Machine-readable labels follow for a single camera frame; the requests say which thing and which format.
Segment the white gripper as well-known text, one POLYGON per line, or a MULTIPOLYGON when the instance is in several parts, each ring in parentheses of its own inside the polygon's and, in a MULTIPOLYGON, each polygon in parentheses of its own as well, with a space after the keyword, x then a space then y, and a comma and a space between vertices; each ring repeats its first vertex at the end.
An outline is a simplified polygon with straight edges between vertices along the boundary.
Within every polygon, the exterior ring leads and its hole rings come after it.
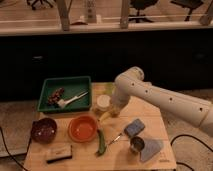
POLYGON ((118 116, 121 110, 129 103, 130 96, 120 90, 114 90, 111 96, 111 115, 118 116))

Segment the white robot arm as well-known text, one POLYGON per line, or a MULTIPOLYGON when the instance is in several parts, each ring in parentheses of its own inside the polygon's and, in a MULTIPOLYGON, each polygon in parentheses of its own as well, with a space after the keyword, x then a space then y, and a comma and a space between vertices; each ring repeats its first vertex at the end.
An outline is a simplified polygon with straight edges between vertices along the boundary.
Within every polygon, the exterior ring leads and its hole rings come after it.
POLYGON ((168 111, 213 137, 213 103, 197 97, 159 88, 143 81, 144 72, 131 67, 119 74, 114 81, 111 103, 122 109, 131 96, 143 99, 168 111))

